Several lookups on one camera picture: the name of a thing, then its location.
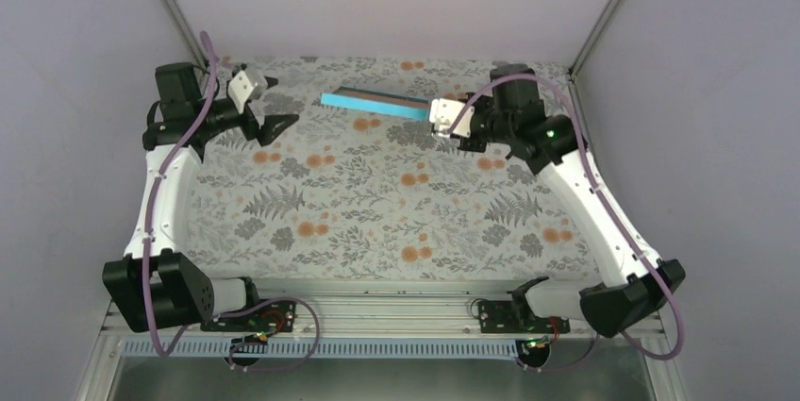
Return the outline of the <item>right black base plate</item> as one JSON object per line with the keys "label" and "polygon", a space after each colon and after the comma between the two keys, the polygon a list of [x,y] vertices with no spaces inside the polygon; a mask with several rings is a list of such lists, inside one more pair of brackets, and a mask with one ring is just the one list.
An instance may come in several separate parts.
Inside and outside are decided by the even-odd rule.
{"label": "right black base plate", "polygon": [[519,312],[511,301],[474,299],[469,314],[478,321],[484,334],[555,334],[569,333],[570,322],[561,318],[544,318],[530,311]]}

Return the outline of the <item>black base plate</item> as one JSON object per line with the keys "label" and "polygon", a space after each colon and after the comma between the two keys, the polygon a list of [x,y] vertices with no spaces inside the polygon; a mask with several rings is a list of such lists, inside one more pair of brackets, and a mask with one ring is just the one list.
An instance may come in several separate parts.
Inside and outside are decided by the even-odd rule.
{"label": "black base plate", "polygon": [[204,332],[289,333],[293,330],[296,306],[296,302],[291,300],[270,301],[255,312],[209,321],[200,325],[200,328]]}
{"label": "black base plate", "polygon": [[570,322],[561,318],[544,318],[530,311],[519,312],[511,301],[474,299],[469,314],[478,321],[484,334],[555,334],[569,333]]}

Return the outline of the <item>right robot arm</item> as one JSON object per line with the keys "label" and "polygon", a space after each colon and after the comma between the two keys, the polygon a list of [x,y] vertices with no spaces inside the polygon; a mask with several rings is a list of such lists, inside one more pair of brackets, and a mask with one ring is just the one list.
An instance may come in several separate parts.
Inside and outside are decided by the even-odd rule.
{"label": "right robot arm", "polygon": [[679,320],[675,291],[685,269],[663,259],[626,217],[597,169],[572,101],[525,64],[496,67],[490,80],[458,110],[461,148],[507,145],[509,157],[559,198],[600,275],[593,286],[548,277],[527,282],[512,295],[512,323],[533,332],[550,317],[576,319],[613,338],[663,308]]}

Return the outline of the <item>aluminium mounting rail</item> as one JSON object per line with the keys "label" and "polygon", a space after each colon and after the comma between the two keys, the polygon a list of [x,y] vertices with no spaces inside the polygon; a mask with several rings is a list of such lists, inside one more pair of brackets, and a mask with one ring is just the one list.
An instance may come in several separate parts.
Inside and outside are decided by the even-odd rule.
{"label": "aluminium mounting rail", "polygon": [[505,300],[520,283],[262,278],[256,284],[262,297],[310,304],[324,338],[477,339],[484,335],[469,309],[473,300]]}

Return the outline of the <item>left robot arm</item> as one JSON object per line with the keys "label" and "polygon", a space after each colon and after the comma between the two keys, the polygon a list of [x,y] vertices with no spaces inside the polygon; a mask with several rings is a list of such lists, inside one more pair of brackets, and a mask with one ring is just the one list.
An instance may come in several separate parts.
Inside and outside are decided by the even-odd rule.
{"label": "left robot arm", "polygon": [[159,99],[142,135],[146,182],[138,221],[123,257],[103,268],[105,288],[136,333],[202,324],[223,313],[234,327],[248,330],[262,317],[248,277],[211,278],[190,262],[190,196],[210,141],[239,129],[248,141],[267,146],[299,117],[256,117],[251,102],[278,81],[251,66],[234,67],[224,96],[209,66],[203,69],[209,86],[201,87],[199,70],[178,62],[155,71]]}

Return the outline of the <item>floral table mat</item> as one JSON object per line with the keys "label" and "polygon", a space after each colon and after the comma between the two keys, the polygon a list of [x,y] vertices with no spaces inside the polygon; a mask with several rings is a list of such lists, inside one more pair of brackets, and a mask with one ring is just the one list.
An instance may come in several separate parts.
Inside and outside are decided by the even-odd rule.
{"label": "floral table mat", "polygon": [[339,87],[463,99],[493,63],[258,57],[277,79],[258,117],[298,121],[266,147],[239,130],[207,144],[190,196],[188,258],[210,276],[595,279],[557,196],[503,145],[458,150],[426,123],[324,106]]}

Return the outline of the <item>wooden picture frame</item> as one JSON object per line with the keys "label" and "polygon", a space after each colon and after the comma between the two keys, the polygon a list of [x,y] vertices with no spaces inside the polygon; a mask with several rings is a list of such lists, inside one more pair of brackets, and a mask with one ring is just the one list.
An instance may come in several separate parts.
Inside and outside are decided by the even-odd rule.
{"label": "wooden picture frame", "polygon": [[320,96],[324,106],[398,118],[425,121],[430,110],[429,101],[398,93],[377,92],[353,87],[339,87],[334,92],[324,92]]}

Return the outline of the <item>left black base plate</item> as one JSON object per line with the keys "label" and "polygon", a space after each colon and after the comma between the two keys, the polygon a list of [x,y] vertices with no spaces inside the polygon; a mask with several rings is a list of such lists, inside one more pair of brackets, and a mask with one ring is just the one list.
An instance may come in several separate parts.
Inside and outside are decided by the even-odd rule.
{"label": "left black base plate", "polygon": [[270,301],[255,312],[209,321],[200,325],[200,328],[204,332],[289,333],[293,330],[296,306],[296,302],[291,300]]}

